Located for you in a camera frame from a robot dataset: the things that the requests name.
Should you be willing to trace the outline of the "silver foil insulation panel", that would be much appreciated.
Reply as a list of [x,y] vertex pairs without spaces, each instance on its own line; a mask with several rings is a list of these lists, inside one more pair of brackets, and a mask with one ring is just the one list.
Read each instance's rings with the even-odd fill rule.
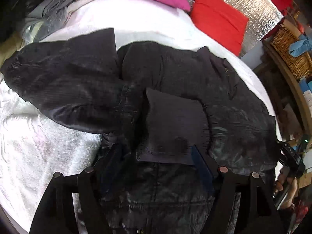
[[[193,5],[195,0],[187,0]],[[249,18],[240,57],[247,54],[279,22],[283,15],[271,0],[223,0]]]

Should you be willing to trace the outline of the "black quilted jacket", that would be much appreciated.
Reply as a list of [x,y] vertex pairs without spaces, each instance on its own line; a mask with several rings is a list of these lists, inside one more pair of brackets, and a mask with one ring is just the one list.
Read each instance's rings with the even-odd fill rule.
[[272,195],[275,120],[225,59],[206,47],[115,46],[112,28],[33,43],[1,68],[6,84],[56,123],[127,155],[100,199],[112,233],[201,233],[214,197],[193,145],[233,173],[260,175]]

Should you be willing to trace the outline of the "teal fashion box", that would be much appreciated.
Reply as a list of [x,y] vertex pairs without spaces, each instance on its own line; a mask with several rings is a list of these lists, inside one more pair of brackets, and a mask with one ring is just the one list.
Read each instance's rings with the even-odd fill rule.
[[305,98],[305,101],[307,102],[307,104],[311,104],[311,90],[306,82],[306,79],[305,77],[302,77],[300,80],[299,80],[299,83],[298,83],[303,95],[304,95],[304,98]]

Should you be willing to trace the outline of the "wooden side table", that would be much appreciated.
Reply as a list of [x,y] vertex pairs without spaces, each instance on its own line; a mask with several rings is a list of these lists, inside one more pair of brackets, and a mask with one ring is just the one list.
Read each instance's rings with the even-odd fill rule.
[[311,134],[311,114],[304,94],[286,63],[268,41],[262,41],[261,64],[253,71],[269,95],[285,140]]

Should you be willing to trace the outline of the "light blue cloth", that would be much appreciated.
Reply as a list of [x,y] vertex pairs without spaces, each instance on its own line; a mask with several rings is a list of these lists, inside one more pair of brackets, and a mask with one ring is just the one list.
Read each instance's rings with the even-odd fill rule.
[[299,40],[289,46],[288,53],[293,57],[301,56],[312,49],[311,37],[304,34],[299,36]]

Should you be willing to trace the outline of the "wicker basket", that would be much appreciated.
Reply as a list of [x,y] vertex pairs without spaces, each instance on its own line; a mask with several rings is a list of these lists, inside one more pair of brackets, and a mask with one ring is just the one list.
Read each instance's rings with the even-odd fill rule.
[[289,28],[280,24],[270,44],[297,81],[301,78],[311,79],[311,56],[308,52],[311,41],[308,38],[298,38]]

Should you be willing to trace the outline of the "grey garment on bed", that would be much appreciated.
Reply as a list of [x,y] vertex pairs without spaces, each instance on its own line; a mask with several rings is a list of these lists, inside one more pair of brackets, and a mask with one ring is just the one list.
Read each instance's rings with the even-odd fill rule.
[[92,0],[44,0],[20,24],[25,44],[39,42],[61,29],[70,14]]

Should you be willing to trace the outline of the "red square cushion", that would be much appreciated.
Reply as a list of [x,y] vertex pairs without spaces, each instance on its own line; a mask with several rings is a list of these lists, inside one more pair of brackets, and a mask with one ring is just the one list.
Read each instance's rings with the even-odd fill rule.
[[190,17],[194,25],[238,56],[249,18],[223,0],[195,0]]

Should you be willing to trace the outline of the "white embossed bedspread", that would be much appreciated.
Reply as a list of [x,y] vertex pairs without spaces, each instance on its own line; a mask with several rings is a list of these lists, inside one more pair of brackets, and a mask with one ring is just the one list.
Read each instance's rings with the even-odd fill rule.
[[[74,3],[67,24],[47,37],[67,40],[102,28],[115,30],[116,47],[156,41],[177,49],[208,47],[228,60],[270,115],[274,110],[261,81],[244,61],[199,31],[180,9],[153,0],[89,0]],[[1,82],[1,206],[17,227],[28,232],[52,175],[81,172],[94,159],[99,135],[61,126]]]

